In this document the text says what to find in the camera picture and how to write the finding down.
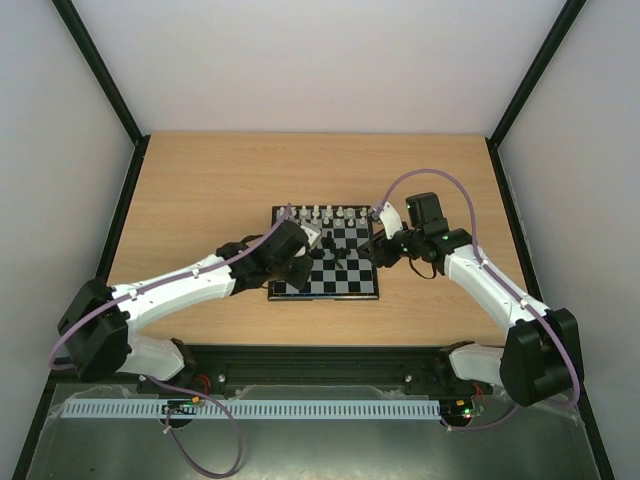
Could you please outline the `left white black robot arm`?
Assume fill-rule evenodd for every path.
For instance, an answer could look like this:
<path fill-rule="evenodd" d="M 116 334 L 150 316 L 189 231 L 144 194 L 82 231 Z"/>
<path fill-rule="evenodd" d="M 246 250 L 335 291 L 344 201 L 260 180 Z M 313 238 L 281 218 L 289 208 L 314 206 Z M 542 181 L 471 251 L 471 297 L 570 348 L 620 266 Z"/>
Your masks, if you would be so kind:
<path fill-rule="evenodd" d="M 177 339 L 144 336 L 142 329 L 192 305 L 270 281 L 303 287 L 313 267 L 310 252 L 321 236 L 308 222 L 279 220 L 264 235 L 228 242 L 192 265 L 155 278 L 115 286 L 91 279 L 60 320 L 55 347 L 66 350 L 68 368 L 84 382 L 116 373 L 173 380 L 193 366 L 186 347 Z"/>

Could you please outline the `black grey chess board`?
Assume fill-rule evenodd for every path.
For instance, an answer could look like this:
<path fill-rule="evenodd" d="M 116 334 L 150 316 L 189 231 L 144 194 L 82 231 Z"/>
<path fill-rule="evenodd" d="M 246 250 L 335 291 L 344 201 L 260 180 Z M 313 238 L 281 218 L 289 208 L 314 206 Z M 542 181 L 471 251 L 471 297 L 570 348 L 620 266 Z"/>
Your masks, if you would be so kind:
<path fill-rule="evenodd" d="M 368 205 L 293 205 L 289 219 L 306 222 L 322 231 L 313 248 L 313 266 L 304 286 L 296 289 L 284 281 L 271 281 L 270 301 L 377 300 L 380 296 L 376 267 L 358 248 L 373 235 Z"/>

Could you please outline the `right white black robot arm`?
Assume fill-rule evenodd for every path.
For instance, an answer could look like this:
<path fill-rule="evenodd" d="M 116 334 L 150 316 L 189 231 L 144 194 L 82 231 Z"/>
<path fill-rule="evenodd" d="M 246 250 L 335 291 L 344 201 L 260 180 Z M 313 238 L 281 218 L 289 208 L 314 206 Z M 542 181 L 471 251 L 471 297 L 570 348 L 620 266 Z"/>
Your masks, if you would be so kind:
<path fill-rule="evenodd" d="M 567 390 L 578 394 L 583 375 L 577 321 L 566 309 L 552 310 L 519 288 L 464 229 L 450 229 L 434 193 L 405 201 L 404 222 L 390 203 L 371 209 L 380 231 L 360 252 L 378 268 L 400 259 L 422 260 L 435 275 L 460 286 L 503 330 L 501 347 L 462 342 L 450 346 L 436 367 L 436 379 L 455 392 L 469 381 L 502 387 L 528 407 Z"/>

